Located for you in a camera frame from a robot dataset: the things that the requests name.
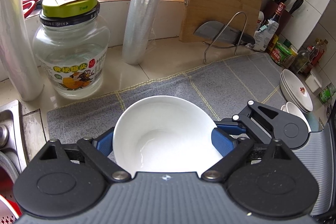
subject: gray cloth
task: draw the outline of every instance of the gray cloth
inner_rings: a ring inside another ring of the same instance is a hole
[[[286,103],[279,88],[281,71],[268,54],[258,52],[148,80],[49,111],[49,136],[61,143],[75,143],[84,136],[95,138],[115,126],[130,105],[154,95],[186,99],[216,121],[239,113],[248,100],[280,108]]]

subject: tiled countertop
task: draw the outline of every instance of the tiled countertop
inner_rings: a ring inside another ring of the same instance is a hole
[[[181,71],[195,68],[203,64],[203,53],[206,45],[201,42],[181,43],[178,38],[155,40],[150,44],[144,61],[140,65],[129,65],[121,59],[121,46],[109,48],[107,51],[103,70],[104,82],[101,88],[88,98],[120,90],[131,85],[144,82],[148,79],[166,77]],[[239,47],[237,55],[246,55],[252,51]],[[221,60],[234,56],[234,48],[220,50],[209,49],[207,61]],[[73,102],[58,95],[52,88],[47,76],[39,68],[44,89],[41,95],[31,102],[21,102],[23,115],[23,129],[26,146],[31,159],[49,139],[47,127],[47,111]],[[0,82],[0,105],[20,99],[11,82],[7,79]],[[315,114],[322,116],[323,106],[313,100]]]

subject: green container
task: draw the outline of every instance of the green container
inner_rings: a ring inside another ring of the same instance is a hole
[[[283,63],[292,55],[292,53],[285,45],[278,41],[269,55],[271,56],[272,60],[280,66],[283,65]]]
[[[326,103],[336,92],[336,88],[332,83],[327,85],[324,90],[319,93],[319,98],[322,104]]]

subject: jar label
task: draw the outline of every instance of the jar label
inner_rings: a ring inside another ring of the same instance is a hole
[[[62,90],[84,89],[95,83],[103,69],[107,47],[88,62],[62,66],[42,61],[50,82]]]

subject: white bowl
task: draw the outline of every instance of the white bowl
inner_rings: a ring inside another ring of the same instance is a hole
[[[313,110],[313,103],[311,98],[306,90],[304,84],[300,81],[298,77],[290,70],[284,69],[282,71],[283,79],[288,85],[290,91],[295,96],[295,98],[300,102],[300,104],[307,110]]]
[[[284,97],[286,98],[287,101],[292,102],[293,104],[295,104],[301,111],[308,113],[308,111],[306,111],[305,109],[303,109],[299,103],[295,100],[294,96],[290,94],[290,92],[288,91],[288,89],[285,87],[285,84],[283,82],[283,80],[280,80],[280,88],[281,91],[284,95]]]
[[[308,111],[307,109],[305,109],[302,104],[295,98],[294,94],[290,91],[288,85],[286,84],[285,80],[284,80],[284,77],[283,75],[281,74],[280,76],[281,78],[281,81],[282,81],[282,84],[284,85],[286,91],[288,92],[291,100],[288,100],[292,103],[294,103],[302,112],[305,112],[305,113],[309,113],[310,111]]]
[[[214,121],[193,103],[172,96],[137,101],[120,116],[113,134],[116,162],[134,177],[143,172],[194,172],[223,157],[211,142]]]
[[[302,112],[300,111],[300,109],[293,104],[292,102],[287,102],[286,104],[286,110],[288,113],[293,114],[295,116],[300,117],[302,120],[304,120],[304,122],[306,123],[307,127],[308,127],[308,132],[311,132],[311,128],[309,126],[309,123],[306,119],[306,117],[302,114]]]

